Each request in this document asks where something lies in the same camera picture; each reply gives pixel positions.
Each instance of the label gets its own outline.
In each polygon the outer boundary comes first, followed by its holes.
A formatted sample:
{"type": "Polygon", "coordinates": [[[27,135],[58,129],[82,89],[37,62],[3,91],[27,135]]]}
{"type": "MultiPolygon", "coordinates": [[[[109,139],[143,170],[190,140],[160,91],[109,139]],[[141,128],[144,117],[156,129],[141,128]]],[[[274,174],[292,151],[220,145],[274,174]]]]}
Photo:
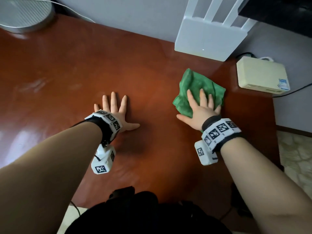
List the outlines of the label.
{"type": "Polygon", "coordinates": [[[287,80],[286,79],[279,79],[280,83],[277,85],[281,90],[289,90],[287,80]]]}

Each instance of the black wristband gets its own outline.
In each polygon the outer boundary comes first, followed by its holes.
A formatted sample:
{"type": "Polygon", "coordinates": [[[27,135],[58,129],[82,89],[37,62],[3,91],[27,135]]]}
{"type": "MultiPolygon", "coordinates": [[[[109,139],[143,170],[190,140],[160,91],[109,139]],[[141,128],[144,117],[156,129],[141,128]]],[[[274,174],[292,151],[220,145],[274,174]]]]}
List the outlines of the black wristband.
{"type": "Polygon", "coordinates": [[[239,133],[234,133],[234,134],[229,135],[228,137],[225,137],[224,140],[222,140],[220,143],[218,143],[218,144],[216,145],[216,147],[214,148],[213,152],[220,152],[222,146],[223,146],[226,142],[228,142],[228,141],[230,141],[230,140],[232,140],[232,139],[234,139],[234,138],[237,138],[237,137],[243,137],[242,133],[241,133],[241,132],[239,132],[239,133]]]}
{"type": "Polygon", "coordinates": [[[205,131],[213,123],[220,121],[222,119],[221,115],[209,117],[202,125],[202,131],[205,131]]]}
{"type": "Polygon", "coordinates": [[[73,125],[72,127],[79,125],[80,123],[83,123],[83,122],[92,122],[92,123],[96,124],[102,131],[101,143],[104,143],[104,144],[110,143],[110,138],[111,138],[113,132],[110,129],[110,126],[106,122],[104,122],[102,118],[92,116],[92,117],[90,117],[84,121],[78,122],[77,124],[73,125]]]}

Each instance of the finger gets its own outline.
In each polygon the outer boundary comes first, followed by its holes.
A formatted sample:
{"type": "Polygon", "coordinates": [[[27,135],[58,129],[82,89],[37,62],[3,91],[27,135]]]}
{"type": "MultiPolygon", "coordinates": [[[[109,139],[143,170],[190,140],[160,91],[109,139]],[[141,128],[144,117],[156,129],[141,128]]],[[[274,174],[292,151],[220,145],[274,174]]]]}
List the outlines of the finger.
{"type": "Polygon", "coordinates": [[[97,112],[98,110],[100,110],[98,104],[94,104],[94,111],[97,112]]]}
{"type": "Polygon", "coordinates": [[[191,108],[194,110],[196,107],[198,107],[197,102],[195,101],[192,92],[190,90],[187,91],[188,94],[188,100],[189,100],[189,104],[191,106],[191,108]]]}
{"type": "Polygon", "coordinates": [[[115,92],[112,92],[112,95],[111,95],[111,112],[112,113],[118,112],[117,99],[116,99],[115,92]]]}
{"type": "Polygon", "coordinates": [[[103,110],[110,112],[110,106],[108,105],[108,99],[106,95],[103,95],[102,97],[102,103],[103,103],[103,110]]]}
{"type": "Polygon", "coordinates": [[[199,98],[200,98],[200,106],[201,107],[204,107],[204,108],[207,108],[207,98],[206,98],[206,94],[205,94],[205,92],[204,92],[204,90],[203,89],[201,89],[200,91],[199,91],[199,98]]]}
{"type": "Polygon", "coordinates": [[[125,114],[127,111],[127,96],[125,95],[121,100],[119,112],[125,114]]]}
{"type": "Polygon", "coordinates": [[[140,124],[138,123],[127,123],[126,130],[135,130],[140,127],[140,124]]]}
{"type": "Polygon", "coordinates": [[[217,113],[218,115],[220,114],[220,112],[221,112],[221,105],[217,106],[215,110],[215,113],[217,113]]]}
{"type": "Polygon", "coordinates": [[[180,121],[182,121],[182,122],[184,122],[184,123],[186,123],[186,124],[188,124],[188,125],[190,125],[190,123],[191,123],[191,118],[189,118],[189,117],[187,117],[187,116],[184,116],[184,115],[181,115],[181,114],[177,114],[177,118],[180,120],[180,121]]]}
{"type": "Polygon", "coordinates": [[[213,96],[211,94],[209,94],[209,96],[208,96],[208,107],[213,110],[213,106],[214,106],[213,96]]]}

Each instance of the brown tabletop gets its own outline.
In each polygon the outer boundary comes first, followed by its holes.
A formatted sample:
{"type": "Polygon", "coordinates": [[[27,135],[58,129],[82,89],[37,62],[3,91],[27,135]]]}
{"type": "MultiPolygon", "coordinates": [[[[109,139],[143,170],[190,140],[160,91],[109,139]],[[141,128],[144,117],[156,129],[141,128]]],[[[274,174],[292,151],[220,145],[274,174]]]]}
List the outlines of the brown tabletop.
{"type": "MultiPolygon", "coordinates": [[[[232,179],[222,158],[200,164],[194,143],[201,133],[179,121],[172,104],[187,68],[226,88],[222,115],[279,163],[271,95],[240,89],[235,60],[176,52],[171,42],[63,15],[25,35],[0,30],[0,45],[0,167],[83,120],[103,94],[129,97],[126,118],[141,127],[113,142],[117,156],[109,173],[88,168],[73,197],[78,206],[89,208],[132,185],[154,192],[160,202],[191,199],[216,217],[227,211],[232,179]]],[[[235,213],[224,222],[245,231],[255,225],[235,213]]]]}

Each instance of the black cable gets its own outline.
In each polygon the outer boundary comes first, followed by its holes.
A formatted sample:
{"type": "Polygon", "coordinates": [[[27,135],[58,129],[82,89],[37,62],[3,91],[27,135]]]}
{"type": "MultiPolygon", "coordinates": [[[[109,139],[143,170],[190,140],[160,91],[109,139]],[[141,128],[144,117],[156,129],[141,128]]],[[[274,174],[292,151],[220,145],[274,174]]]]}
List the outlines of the black cable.
{"type": "Polygon", "coordinates": [[[247,55],[247,54],[250,55],[253,58],[257,58],[252,52],[243,52],[243,53],[237,55],[235,58],[239,58],[240,56],[244,56],[244,55],[247,55]]]}
{"type": "Polygon", "coordinates": [[[72,202],[72,201],[71,201],[71,204],[77,209],[77,211],[78,211],[78,213],[79,213],[79,217],[80,217],[80,216],[81,216],[81,215],[80,215],[80,211],[79,211],[79,209],[77,208],[77,206],[76,206],[76,205],[74,204],[74,202],[72,202]]]}
{"type": "Polygon", "coordinates": [[[292,91],[292,92],[289,93],[289,94],[284,94],[284,95],[281,95],[281,96],[274,96],[273,98],[280,98],[280,97],[284,97],[284,96],[293,94],[293,93],[295,93],[295,92],[297,92],[297,91],[299,91],[299,90],[303,90],[304,88],[309,87],[309,86],[311,86],[311,85],[312,85],[312,83],[310,83],[310,84],[308,84],[308,85],[306,85],[306,86],[303,86],[302,88],[300,88],[300,89],[298,89],[298,90],[292,91]]]}
{"type": "Polygon", "coordinates": [[[233,207],[231,206],[231,208],[219,218],[219,221],[222,221],[231,211],[232,211],[233,207]]]}

